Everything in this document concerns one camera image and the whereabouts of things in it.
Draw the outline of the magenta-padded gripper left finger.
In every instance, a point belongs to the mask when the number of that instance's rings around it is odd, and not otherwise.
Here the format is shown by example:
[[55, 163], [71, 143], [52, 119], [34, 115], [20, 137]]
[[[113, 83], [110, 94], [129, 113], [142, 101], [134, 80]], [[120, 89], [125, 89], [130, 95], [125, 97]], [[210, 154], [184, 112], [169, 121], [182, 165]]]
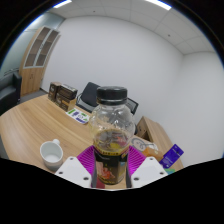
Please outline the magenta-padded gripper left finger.
[[68, 157], [56, 175], [81, 187], [94, 188], [97, 182], [94, 147], [88, 147], [77, 157]]

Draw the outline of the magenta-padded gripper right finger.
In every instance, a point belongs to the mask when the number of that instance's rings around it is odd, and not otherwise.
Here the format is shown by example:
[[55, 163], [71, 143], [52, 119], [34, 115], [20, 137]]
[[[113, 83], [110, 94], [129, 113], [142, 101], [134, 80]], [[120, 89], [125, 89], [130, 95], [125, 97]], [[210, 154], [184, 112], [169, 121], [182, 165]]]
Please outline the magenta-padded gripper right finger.
[[127, 157], [126, 186], [140, 188], [167, 176], [167, 172], [154, 157], [146, 157], [130, 146]]

